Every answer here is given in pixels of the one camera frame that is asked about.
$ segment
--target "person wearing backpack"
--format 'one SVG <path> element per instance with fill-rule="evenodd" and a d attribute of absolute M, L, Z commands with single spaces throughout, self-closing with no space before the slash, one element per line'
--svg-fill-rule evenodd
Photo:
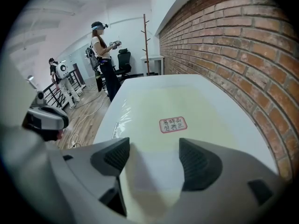
<path fill-rule="evenodd" d="M 50 58 L 49 64 L 50 64 L 50 73 L 51 73 L 51 76 L 52 76 L 52 82 L 56 86 L 56 91 L 58 91 L 59 89 L 61 90 L 61 92 L 64 94 L 66 100 L 70 104 L 70 109 L 73 109 L 75 107 L 75 104 L 73 103 L 72 98 L 67 93 L 67 89 L 71 92 L 72 96 L 75 98 L 75 100 L 77 102 L 80 101 L 80 97 L 75 92 L 74 88 L 72 87 L 72 85 L 69 82 L 69 79 L 67 77 L 65 77 L 63 79 L 60 79 L 58 77 L 57 71 L 56 71 L 56 67 L 58 65 L 58 62 L 54 61 L 53 58 Z"/>
<path fill-rule="evenodd" d="M 104 26 L 103 23 L 99 21 L 96 21 L 92 24 L 92 46 L 98 57 L 101 57 L 100 70 L 104 75 L 109 98 L 112 102 L 117 91 L 121 87 L 121 83 L 114 73 L 109 51 L 114 47 L 117 47 L 119 44 L 117 42 L 114 42 L 113 45 L 107 47 L 104 40 L 100 37 L 104 33 L 105 27 L 108 26 Z"/>

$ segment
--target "black pants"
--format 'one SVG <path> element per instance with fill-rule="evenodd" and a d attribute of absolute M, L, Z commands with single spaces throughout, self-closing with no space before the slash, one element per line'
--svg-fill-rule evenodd
<path fill-rule="evenodd" d="M 104 75 L 108 95 L 109 95 L 110 101 L 112 102 L 117 91 L 120 89 L 121 84 L 120 84 L 116 74 L 114 73 L 111 60 L 110 59 L 105 59 L 105 60 L 107 62 L 105 62 L 103 65 L 100 65 L 100 69 Z"/>

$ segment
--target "white pants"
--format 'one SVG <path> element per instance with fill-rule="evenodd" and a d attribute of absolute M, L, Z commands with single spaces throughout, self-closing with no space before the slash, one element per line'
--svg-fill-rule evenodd
<path fill-rule="evenodd" d="M 69 79 L 67 77 L 62 79 L 59 82 L 58 87 L 61 90 L 61 92 L 64 94 L 66 100 L 70 103 L 71 107 L 74 106 L 74 103 L 73 103 L 71 97 L 69 96 L 69 94 L 67 93 L 67 89 L 71 92 L 71 94 L 73 95 L 73 97 L 75 98 L 76 101 L 78 101 L 78 102 L 80 101 L 80 97 L 78 96 L 78 94 L 73 89 L 73 87 L 72 87 L 72 85 L 69 82 Z"/>

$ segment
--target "chair headrest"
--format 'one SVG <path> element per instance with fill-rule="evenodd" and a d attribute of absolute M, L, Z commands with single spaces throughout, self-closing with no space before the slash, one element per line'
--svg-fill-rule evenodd
<path fill-rule="evenodd" d="M 125 49 L 120 49 L 118 52 L 119 52 L 120 54 L 124 54 L 124 53 L 127 53 L 127 52 L 128 52 L 128 49 L 127 49 L 127 48 L 125 48 Z"/>

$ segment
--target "coat rack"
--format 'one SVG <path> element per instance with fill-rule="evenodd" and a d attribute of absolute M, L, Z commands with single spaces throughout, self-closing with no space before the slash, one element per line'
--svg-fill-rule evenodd
<path fill-rule="evenodd" d="M 145 38 L 145 49 L 143 49 L 146 53 L 146 63 L 148 66 L 148 75 L 150 75 L 150 67 L 149 67 L 149 54 L 148 54 L 148 40 L 147 36 L 146 36 L 146 23 L 148 23 L 149 21 L 145 21 L 145 14 L 143 14 L 143 23 L 144 23 L 144 31 L 142 31 L 144 33 L 144 38 Z"/>

